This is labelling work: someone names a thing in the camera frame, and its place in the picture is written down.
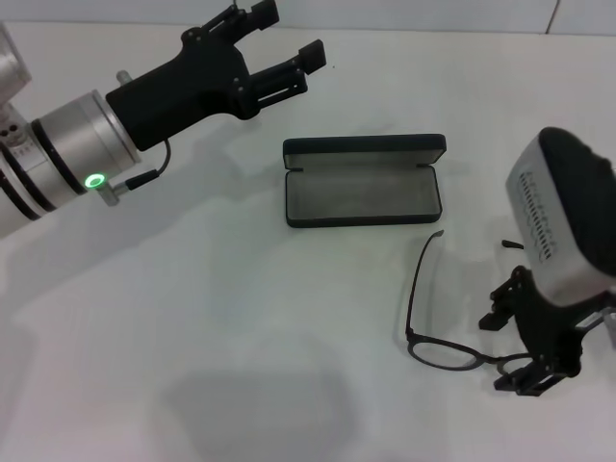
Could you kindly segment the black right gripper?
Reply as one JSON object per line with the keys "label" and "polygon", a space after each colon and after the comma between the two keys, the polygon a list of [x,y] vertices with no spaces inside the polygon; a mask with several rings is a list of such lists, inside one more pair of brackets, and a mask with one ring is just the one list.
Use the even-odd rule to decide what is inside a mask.
{"label": "black right gripper", "polygon": [[556,306],[538,291],[529,269],[518,266],[490,293],[491,311],[478,322],[480,330],[500,331],[510,321],[531,357],[512,357],[497,365],[500,374],[494,388],[518,396],[540,397],[562,380],[581,370],[578,324],[598,311],[598,298]]}

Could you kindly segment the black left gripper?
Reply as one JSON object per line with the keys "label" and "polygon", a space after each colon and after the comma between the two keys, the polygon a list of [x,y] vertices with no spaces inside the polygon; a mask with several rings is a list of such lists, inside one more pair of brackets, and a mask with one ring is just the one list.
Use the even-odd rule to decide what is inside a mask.
{"label": "black left gripper", "polygon": [[182,49],[171,61],[109,92],[106,101],[136,148],[145,151],[209,116],[247,120],[306,92],[306,76],[326,65],[320,39],[288,61],[254,74],[234,46],[278,21],[274,1],[261,1],[249,12],[233,3],[185,32]]}

